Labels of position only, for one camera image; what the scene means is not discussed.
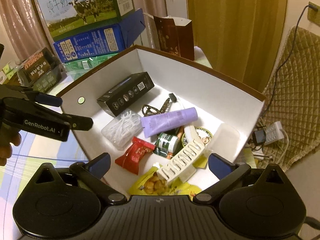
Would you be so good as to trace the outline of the person hand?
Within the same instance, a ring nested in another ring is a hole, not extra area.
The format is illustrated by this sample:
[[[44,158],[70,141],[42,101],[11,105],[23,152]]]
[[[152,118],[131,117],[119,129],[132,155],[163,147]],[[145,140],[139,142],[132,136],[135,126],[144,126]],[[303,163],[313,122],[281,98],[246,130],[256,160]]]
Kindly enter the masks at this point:
[[[1,128],[0,165],[5,166],[12,155],[12,145],[21,143],[20,130],[15,128]]]

